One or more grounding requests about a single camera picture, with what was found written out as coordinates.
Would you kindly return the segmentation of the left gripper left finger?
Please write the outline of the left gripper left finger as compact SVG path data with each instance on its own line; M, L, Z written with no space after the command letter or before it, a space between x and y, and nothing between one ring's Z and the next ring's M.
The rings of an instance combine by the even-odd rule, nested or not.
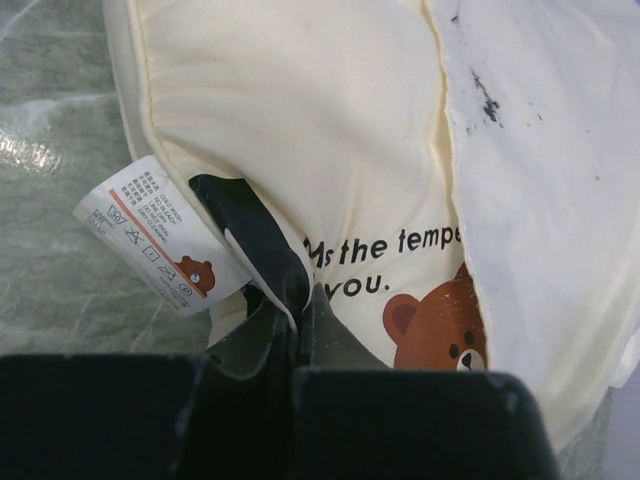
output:
M5 479L280 479L289 430L286 315L249 315L201 354L1 360Z

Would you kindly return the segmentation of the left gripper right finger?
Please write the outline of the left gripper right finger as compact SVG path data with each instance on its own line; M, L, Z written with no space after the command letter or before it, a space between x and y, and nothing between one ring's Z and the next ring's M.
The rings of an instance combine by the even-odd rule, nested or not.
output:
M294 373L297 479L558 479L538 404L506 373Z

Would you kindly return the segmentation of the cream bear print pillow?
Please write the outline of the cream bear print pillow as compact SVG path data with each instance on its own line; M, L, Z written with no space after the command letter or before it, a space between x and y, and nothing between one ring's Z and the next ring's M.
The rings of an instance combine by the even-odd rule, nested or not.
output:
M255 288L295 335L326 302L375 365L516 376L490 363L429 2L104 2L132 163L77 215L212 343Z

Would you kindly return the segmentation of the cream pillowcase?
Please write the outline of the cream pillowcase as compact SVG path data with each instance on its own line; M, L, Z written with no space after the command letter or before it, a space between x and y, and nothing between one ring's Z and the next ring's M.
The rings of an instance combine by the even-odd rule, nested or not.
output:
M639 5L431 1L491 366L533 389L639 361Z

